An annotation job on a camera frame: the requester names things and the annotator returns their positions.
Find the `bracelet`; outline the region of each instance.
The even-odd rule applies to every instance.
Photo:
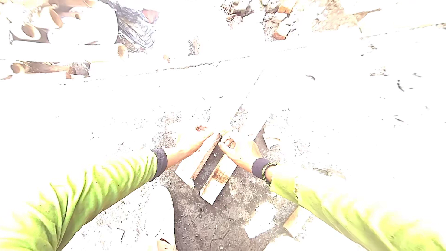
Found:
[[[271,186],[271,182],[268,183],[268,182],[266,181],[266,177],[265,177],[266,169],[268,169],[268,167],[270,167],[270,166],[275,166],[275,165],[278,165],[278,164],[279,164],[279,163],[277,163],[277,162],[269,162],[269,163],[266,164],[266,165],[263,167],[263,169],[262,169],[262,177],[263,177],[263,180],[265,181],[265,183],[266,183],[268,186]]]

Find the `debris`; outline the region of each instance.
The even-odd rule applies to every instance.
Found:
[[[243,17],[243,23],[261,23],[265,17],[265,12],[259,11]]]
[[[280,4],[279,9],[277,10],[277,12],[290,14],[291,11],[293,10],[293,7],[296,5],[296,3],[297,3],[297,0],[284,0]]]
[[[245,16],[246,10],[248,9],[249,0],[240,0],[238,5],[234,5],[234,13],[239,14],[241,17]]]
[[[279,27],[274,31],[273,38],[277,40],[282,40],[286,38],[288,32],[291,30],[290,26],[280,23]]]
[[[288,16],[288,14],[286,14],[286,13],[279,13],[279,12],[276,12],[276,14],[274,14],[274,16],[273,16],[273,22],[275,22],[275,23],[280,23],[280,22],[282,22],[287,16]]]
[[[275,13],[279,9],[280,0],[270,0],[266,5],[266,12]]]

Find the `green sleeve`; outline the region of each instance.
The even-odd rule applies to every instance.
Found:
[[[26,198],[2,211],[0,250],[61,250],[86,223],[144,183],[157,171],[149,153],[71,170],[30,187]]]
[[[445,250],[443,226],[391,191],[354,186],[304,169],[277,168],[271,191],[298,203],[367,250]]]

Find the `dark cuff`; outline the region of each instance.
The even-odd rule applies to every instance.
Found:
[[[155,153],[155,155],[157,156],[157,172],[155,173],[155,176],[153,177],[152,180],[154,180],[156,177],[160,176],[162,173],[164,173],[164,171],[166,170],[167,167],[167,155],[164,152],[164,149],[162,148],[157,148],[152,150],[152,152]]]
[[[262,158],[256,159],[256,160],[254,161],[254,163],[252,164],[252,168],[251,168],[252,174],[253,174],[255,177],[257,177],[257,178],[263,180],[262,169],[263,169],[263,168],[266,166],[266,164],[268,164],[268,163],[269,163],[269,160],[267,160],[267,159],[262,159]]]

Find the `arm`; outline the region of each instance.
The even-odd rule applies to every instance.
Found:
[[[428,221],[427,211],[416,211],[412,202],[416,198],[401,201],[392,190],[355,186],[302,168],[269,165],[254,142],[228,138],[219,146],[238,166],[261,179],[267,166],[264,175],[271,191],[298,203],[364,248],[445,250],[444,237],[439,234],[444,226],[439,218]]]
[[[61,250],[100,212],[192,155],[213,134],[198,128],[173,148],[74,167],[70,173],[49,181],[32,187],[27,184],[25,197],[17,197],[1,208],[0,249]]]

